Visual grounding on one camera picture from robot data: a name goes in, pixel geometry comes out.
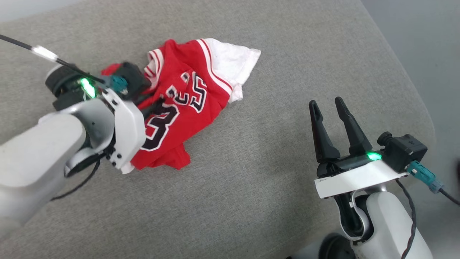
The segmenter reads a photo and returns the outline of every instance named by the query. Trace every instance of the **green light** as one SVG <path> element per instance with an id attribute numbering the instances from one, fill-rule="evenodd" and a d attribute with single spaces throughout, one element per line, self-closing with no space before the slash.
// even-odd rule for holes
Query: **green light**
<path id="1" fill-rule="evenodd" d="M 89 95 L 89 97 L 91 97 L 91 98 L 96 97 L 96 90 L 89 83 L 88 79 L 86 79 L 86 78 L 80 79 L 80 84 L 81 84 L 81 87 L 83 87 L 83 90 Z"/>
<path id="2" fill-rule="evenodd" d="M 382 155 L 379 153 L 368 152 L 368 157 L 372 161 L 377 161 L 382 159 Z"/>

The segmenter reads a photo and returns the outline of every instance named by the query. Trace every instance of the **red fabric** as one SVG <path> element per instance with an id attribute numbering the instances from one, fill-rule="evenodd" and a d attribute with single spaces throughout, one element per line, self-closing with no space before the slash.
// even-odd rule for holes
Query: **red fabric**
<path id="1" fill-rule="evenodd" d="M 153 67 L 149 65 L 145 69 L 153 85 L 144 94 L 154 95 L 138 108 L 145 109 L 160 97 L 165 101 L 160 115 L 145 120 L 146 142 L 131 160 L 137 169 L 160 165 L 180 169 L 188 165 L 190 156 L 183 142 L 211 124 L 230 97 L 218 83 L 230 89 L 231 86 L 220 78 L 215 82 L 216 76 L 209 74 L 210 64 L 198 41 L 177 44 L 168 40 L 159 50 L 163 64 L 157 52 L 151 51 Z M 103 75 L 113 73 L 116 65 L 105 69 Z"/>

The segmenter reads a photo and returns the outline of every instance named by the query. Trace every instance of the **teal connector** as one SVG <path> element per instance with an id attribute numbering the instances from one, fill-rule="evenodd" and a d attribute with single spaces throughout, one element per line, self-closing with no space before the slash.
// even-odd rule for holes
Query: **teal connector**
<path id="1" fill-rule="evenodd" d="M 417 161 L 412 161 L 407 167 L 407 172 L 424 182 L 431 192 L 437 194 L 444 184 L 436 180 L 436 175 Z"/>

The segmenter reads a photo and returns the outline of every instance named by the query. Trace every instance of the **red and white clothing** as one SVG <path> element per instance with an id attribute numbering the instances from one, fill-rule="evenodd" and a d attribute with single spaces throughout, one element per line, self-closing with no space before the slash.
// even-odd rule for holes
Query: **red and white clothing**
<path id="1" fill-rule="evenodd" d="M 227 103 L 243 98 L 260 50 L 215 39 L 185 44 L 168 40 L 148 53 L 145 76 L 153 94 L 140 105 L 145 109 L 159 98 L 165 101 L 159 115 L 145 120 L 146 141 L 131 163 L 137 169 L 169 165 L 180 169 L 190 163 L 183 142 L 211 124 Z"/>

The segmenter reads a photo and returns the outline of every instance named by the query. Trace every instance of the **black knob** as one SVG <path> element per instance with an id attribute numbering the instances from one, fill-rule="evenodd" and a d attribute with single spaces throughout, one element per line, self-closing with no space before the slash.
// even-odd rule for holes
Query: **black knob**
<path id="1" fill-rule="evenodd" d="M 386 145 L 388 145 L 388 142 L 390 142 L 390 140 L 391 140 L 392 138 L 393 138 L 393 135 L 392 135 L 390 132 L 385 131 L 385 132 L 382 133 L 382 135 L 380 135 L 380 137 L 377 139 L 377 144 L 386 147 Z"/>

